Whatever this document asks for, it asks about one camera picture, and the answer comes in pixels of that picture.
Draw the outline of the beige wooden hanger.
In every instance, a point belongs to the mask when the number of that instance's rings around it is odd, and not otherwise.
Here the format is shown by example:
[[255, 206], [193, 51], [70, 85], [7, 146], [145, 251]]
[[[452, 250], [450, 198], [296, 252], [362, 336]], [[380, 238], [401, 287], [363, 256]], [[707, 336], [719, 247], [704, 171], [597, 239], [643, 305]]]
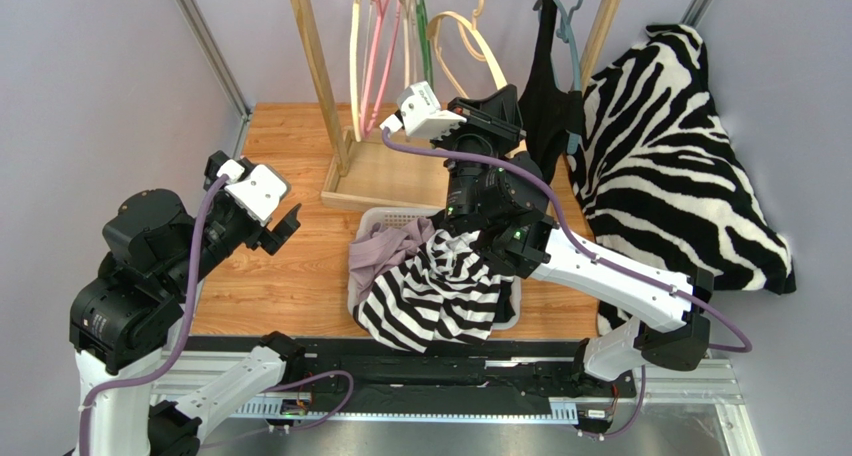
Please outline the beige wooden hanger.
[[458, 95], [464, 98], [468, 97], [467, 92], [452, 73], [443, 56], [441, 29], [445, 20], [452, 20], [456, 23], [462, 44], [474, 60], [487, 66], [495, 88], [500, 90], [508, 84], [496, 56], [478, 28], [479, 19], [484, 9], [485, 0], [478, 0], [470, 18], [465, 18], [455, 11], [443, 11], [432, 17], [427, 24], [426, 37], [427, 41], [431, 43], [434, 58]]

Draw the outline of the black tank top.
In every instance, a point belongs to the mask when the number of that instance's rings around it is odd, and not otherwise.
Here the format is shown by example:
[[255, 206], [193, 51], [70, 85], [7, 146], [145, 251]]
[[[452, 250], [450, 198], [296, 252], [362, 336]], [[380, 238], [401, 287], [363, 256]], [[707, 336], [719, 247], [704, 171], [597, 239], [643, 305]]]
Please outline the black tank top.
[[507, 324], [516, 315], [517, 311], [511, 302], [513, 295], [512, 282], [504, 281], [500, 284], [498, 300], [496, 303], [493, 322], [495, 324]]
[[560, 89], [552, 61], [554, 40], [571, 41], [563, 9], [560, 0], [537, 0], [534, 5], [537, 37], [519, 100], [527, 149], [547, 183], [553, 180], [560, 158], [577, 152], [585, 129], [582, 91]]

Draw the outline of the grey blue hanger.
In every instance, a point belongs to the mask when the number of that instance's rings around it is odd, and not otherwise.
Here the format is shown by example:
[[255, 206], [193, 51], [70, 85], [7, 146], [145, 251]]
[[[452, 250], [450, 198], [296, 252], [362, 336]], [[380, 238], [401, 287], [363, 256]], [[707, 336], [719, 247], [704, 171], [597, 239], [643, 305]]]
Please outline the grey blue hanger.
[[[577, 102], [573, 103], [572, 108], [575, 110], [575, 115], [579, 115], [579, 110], [582, 109], [582, 83], [581, 79], [581, 65], [580, 65], [580, 56], [578, 51], [577, 39], [575, 33], [573, 31], [572, 20], [576, 11], [580, 10], [584, 0], [577, 0], [576, 3], [570, 8], [566, 9], [561, 0], [552, 0], [556, 10], [557, 10], [557, 19], [558, 25], [554, 29], [555, 38], [560, 39], [564, 44], [569, 47], [570, 51], [570, 63], [572, 69], [572, 83], [571, 83], [571, 91], [570, 95], [575, 96]], [[562, 89], [559, 83], [558, 75], [556, 70], [554, 70], [554, 84], [557, 89]], [[580, 149], [580, 143], [582, 141], [582, 130], [584, 126], [580, 126], [579, 132], [573, 130], [566, 130], [568, 134], [568, 142], [566, 146], [566, 155], [575, 155], [577, 151]]]

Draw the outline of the mauve pink tank top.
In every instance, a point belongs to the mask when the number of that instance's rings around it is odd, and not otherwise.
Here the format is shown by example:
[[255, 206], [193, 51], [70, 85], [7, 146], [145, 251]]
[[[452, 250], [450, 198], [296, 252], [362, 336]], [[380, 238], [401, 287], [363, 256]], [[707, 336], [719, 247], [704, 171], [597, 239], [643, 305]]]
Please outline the mauve pink tank top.
[[349, 244], [348, 309], [353, 311], [367, 298], [378, 276], [413, 257], [435, 232], [432, 221], [425, 217], [413, 219], [402, 227], [382, 222], [370, 225]]

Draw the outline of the green hanger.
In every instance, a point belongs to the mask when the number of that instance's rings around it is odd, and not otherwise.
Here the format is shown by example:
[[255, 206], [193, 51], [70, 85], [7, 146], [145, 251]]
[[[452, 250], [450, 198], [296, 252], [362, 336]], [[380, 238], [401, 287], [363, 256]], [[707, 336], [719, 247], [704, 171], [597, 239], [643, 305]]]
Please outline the green hanger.
[[416, 0], [415, 16], [417, 23], [418, 39], [421, 51], [422, 69], [424, 79], [430, 84], [434, 84], [433, 61], [431, 54], [431, 45], [427, 37], [427, 28], [429, 18], [425, 0]]

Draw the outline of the light pink hanger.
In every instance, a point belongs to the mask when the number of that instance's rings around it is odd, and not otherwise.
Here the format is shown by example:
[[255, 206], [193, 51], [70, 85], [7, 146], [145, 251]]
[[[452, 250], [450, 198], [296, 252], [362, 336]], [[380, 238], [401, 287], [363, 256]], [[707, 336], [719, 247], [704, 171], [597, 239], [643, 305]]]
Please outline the light pink hanger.
[[406, 86], [417, 79], [417, 68], [414, 55], [414, 36], [416, 32], [415, 6], [416, 0], [398, 0], [402, 5], [401, 18], [403, 26], [403, 61], [404, 83]]

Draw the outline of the striped tank top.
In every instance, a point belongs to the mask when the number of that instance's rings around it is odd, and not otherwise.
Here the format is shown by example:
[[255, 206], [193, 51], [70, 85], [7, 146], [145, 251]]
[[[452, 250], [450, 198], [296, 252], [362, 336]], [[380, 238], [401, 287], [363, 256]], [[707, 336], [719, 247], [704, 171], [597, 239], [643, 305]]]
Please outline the striped tank top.
[[355, 323], [390, 348], [423, 353], [436, 342], [484, 343], [492, 334], [500, 284], [514, 279], [475, 249], [478, 231], [437, 231], [418, 252], [378, 276], [352, 312]]

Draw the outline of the cream hanger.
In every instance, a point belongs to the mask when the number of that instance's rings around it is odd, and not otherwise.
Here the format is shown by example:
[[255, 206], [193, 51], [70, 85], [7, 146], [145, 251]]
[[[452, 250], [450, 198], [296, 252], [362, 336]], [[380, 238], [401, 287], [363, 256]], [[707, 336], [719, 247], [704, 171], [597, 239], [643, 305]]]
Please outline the cream hanger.
[[352, 119], [353, 135], [356, 142], [362, 141], [363, 131], [360, 116], [360, 89], [359, 89], [359, 67], [358, 46], [359, 26], [361, 16], [362, 0], [353, 0], [351, 10], [351, 25], [349, 38], [349, 96], [350, 114]]

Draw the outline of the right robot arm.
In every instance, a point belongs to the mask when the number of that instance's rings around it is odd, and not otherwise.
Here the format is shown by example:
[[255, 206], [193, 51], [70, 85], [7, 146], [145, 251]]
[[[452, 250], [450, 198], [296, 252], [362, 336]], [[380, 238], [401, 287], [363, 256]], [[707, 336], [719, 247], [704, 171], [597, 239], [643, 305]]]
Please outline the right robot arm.
[[659, 270], [570, 230], [553, 190], [519, 147], [524, 133], [513, 86], [448, 105], [429, 88], [416, 96], [425, 119], [406, 127], [445, 161], [450, 231], [476, 233], [476, 253], [512, 276], [574, 288], [628, 312], [627, 322], [580, 344], [579, 374], [611, 381], [649, 364], [681, 372], [698, 366], [709, 346], [698, 299], [712, 287], [709, 273]]

